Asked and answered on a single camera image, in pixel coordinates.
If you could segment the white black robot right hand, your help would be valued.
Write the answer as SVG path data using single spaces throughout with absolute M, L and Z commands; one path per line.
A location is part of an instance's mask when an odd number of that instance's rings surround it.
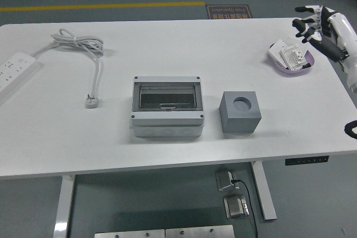
M 296 7 L 295 11 L 311 13 L 308 17 L 292 21 L 292 26 L 298 30 L 296 36 L 340 64 L 347 74 L 348 88 L 356 93 L 356 32 L 348 19 L 325 6 L 302 6 Z

